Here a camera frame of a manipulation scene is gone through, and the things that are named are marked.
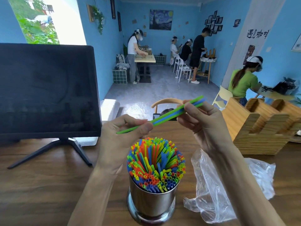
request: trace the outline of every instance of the green t-shirt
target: green t-shirt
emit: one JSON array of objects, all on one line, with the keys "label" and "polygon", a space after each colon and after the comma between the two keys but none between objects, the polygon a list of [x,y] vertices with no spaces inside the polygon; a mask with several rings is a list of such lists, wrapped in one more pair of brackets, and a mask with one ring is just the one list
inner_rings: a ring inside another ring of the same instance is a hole
[{"label": "green t-shirt", "polygon": [[246,91],[250,88],[254,88],[258,84],[258,78],[250,71],[246,71],[244,76],[239,80],[235,89],[232,88],[232,80],[239,70],[235,70],[232,73],[228,90],[233,94],[233,97],[244,98]]}]

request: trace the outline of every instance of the hanging plant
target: hanging plant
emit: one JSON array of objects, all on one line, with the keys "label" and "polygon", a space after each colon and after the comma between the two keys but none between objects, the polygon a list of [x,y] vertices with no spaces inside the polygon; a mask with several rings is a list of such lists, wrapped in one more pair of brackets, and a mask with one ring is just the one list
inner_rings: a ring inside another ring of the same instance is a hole
[{"label": "hanging plant", "polygon": [[104,24],[104,15],[101,11],[99,11],[99,9],[95,5],[92,5],[92,9],[93,9],[94,18],[98,20],[98,26],[97,26],[98,31],[102,35],[102,29],[103,29],[103,24]]}]

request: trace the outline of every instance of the hand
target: hand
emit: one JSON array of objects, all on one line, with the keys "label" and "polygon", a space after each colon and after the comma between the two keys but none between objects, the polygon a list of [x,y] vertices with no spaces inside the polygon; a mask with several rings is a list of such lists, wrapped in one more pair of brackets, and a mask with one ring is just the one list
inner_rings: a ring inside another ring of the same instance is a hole
[{"label": "hand", "polygon": [[[140,125],[134,131],[124,134],[116,132]],[[138,138],[145,138],[153,124],[147,120],[135,119],[128,114],[122,115],[105,123],[101,129],[100,150],[96,167],[108,170],[108,173],[116,175],[122,168],[130,147]]]},{"label": "hand", "polygon": [[187,103],[189,101],[183,101],[186,113],[177,120],[182,126],[193,131],[201,148],[210,156],[232,147],[234,144],[221,111],[207,102],[196,108]]}]

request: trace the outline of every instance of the gray jeans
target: gray jeans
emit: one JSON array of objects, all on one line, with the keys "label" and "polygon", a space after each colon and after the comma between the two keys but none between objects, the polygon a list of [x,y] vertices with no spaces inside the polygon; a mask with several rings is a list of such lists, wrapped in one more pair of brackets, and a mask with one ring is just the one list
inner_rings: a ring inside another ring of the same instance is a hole
[{"label": "gray jeans", "polygon": [[137,81],[140,81],[140,75],[137,68],[137,63],[135,63],[135,55],[128,54],[128,61],[130,64],[130,82],[133,83],[135,81],[135,77],[137,76]]}]

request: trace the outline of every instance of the black monitor screen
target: black monitor screen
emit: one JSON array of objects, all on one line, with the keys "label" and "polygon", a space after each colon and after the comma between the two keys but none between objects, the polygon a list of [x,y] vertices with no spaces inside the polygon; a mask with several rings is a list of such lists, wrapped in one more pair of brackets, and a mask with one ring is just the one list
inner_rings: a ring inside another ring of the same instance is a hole
[{"label": "black monitor screen", "polygon": [[0,43],[0,139],[94,137],[100,129],[93,47]]}]

